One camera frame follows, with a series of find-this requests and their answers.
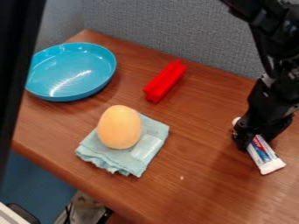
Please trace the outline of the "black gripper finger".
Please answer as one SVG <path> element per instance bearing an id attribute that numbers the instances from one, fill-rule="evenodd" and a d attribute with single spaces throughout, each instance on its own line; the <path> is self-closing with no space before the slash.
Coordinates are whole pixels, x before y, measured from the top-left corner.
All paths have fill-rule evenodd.
<path id="1" fill-rule="evenodd" d="M 234 128 L 232 131 L 232 139 L 237 145 L 237 148 L 244 151 L 254 137 L 254 133 L 240 128 Z"/>
<path id="2" fill-rule="evenodd" d="M 281 120 L 265 127 L 262 138 L 270 142 L 288 128 L 293 120 L 293 116 L 288 115 Z"/>

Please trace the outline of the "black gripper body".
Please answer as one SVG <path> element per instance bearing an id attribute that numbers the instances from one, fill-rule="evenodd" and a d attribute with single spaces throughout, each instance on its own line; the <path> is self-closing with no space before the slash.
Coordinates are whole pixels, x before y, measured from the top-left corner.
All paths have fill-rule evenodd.
<path id="1" fill-rule="evenodd" d="M 273 79 L 262 74 L 249 92 L 246 105 L 233 129 L 262 135 L 268 125 L 299 110 L 299 80 L 290 75 Z"/>

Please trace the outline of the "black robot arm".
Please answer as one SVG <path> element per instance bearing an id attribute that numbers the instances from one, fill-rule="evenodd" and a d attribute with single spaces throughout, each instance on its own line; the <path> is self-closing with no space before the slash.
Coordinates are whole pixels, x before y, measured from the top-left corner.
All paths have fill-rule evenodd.
<path id="1" fill-rule="evenodd" d="M 286 129 L 299 110 L 299 4 L 285 0 L 220 0 L 246 22 L 265 73 L 246 98 L 246 112 L 232 138 L 244 150 L 256 135 L 268 142 Z"/>

